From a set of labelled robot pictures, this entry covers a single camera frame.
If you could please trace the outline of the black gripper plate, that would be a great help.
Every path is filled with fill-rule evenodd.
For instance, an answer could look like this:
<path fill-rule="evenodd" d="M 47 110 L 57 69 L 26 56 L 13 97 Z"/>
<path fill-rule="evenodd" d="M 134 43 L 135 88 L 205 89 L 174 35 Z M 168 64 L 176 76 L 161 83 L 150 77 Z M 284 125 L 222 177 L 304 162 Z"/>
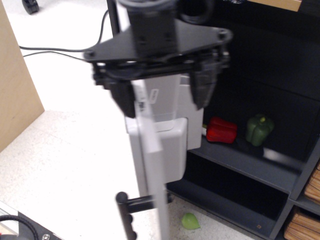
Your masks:
<path fill-rule="evenodd" d="M 155 40 L 155 53 L 137 49 L 132 27 L 84 52 L 93 78 L 103 85 L 123 114 L 135 118 L 135 94 L 130 81 L 189 74 L 193 103 L 206 108 L 217 84 L 217 74 L 229 62 L 227 44 L 233 34 L 225 28 L 192 25 L 175 20 L 173 49 Z"/>

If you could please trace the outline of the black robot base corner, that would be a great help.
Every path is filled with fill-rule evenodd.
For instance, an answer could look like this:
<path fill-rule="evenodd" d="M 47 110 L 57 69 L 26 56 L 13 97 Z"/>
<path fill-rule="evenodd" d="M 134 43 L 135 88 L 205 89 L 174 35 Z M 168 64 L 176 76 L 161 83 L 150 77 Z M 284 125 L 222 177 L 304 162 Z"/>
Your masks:
<path fill-rule="evenodd" d="M 43 227 L 19 211 L 0 210 L 1 240 L 61 240 L 57 234 Z"/>

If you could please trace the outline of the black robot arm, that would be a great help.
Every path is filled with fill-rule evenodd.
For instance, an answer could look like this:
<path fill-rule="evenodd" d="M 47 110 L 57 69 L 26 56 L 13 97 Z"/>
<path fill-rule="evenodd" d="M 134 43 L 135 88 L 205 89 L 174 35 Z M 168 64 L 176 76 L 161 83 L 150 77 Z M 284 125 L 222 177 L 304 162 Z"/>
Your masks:
<path fill-rule="evenodd" d="M 110 90 L 129 118 L 136 116 L 132 81 L 188 74 L 198 109 L 205 108 L 226 67 L 233 34 L 177 19 L 175 0 L 122 0 L 129 27 L 84 52 L 97 85 Z"/>

